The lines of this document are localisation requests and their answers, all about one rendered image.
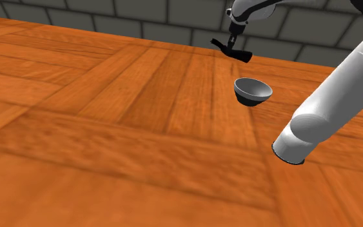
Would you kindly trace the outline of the grey bowl with black base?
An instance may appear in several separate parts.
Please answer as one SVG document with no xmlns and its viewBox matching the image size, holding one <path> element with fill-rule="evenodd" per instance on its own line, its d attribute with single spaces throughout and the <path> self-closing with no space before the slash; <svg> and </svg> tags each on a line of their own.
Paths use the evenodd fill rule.
<svg viewBox="0 0 363 227">
<path fill-rule="evenodd" d="M 273 90 L 260 80 L 241 77 L 234 81 L 235 96 L 244 106 L 257 106 L 268 100 Z"/>
</svg>

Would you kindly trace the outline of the black handled kitchen tool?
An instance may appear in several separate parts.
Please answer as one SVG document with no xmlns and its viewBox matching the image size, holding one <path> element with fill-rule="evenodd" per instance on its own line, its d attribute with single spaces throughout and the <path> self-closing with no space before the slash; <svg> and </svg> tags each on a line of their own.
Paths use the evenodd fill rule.
<svg viewBox="0 0 363 227">
<path fill-rule="evenodd" d="M 221 52 L 233 59 L 242 61 L 243 63 L 248 63 L 251 58 L 253 57 L 253 53 L 249 52 L 249 51 L 244 51 L 244 50 L 234 50 L 233 46 L 236 42 L 236 37 L 231 36 L 228 40 L 228 44 L 224 45 L 222 44 L 220 41 L 216 40 L 216 39 L 212 39 L 210 41 L 211 44 L 214 44 L 215 46 L 217 46 L 218 48 L 220 48 Z"/>
</svg>

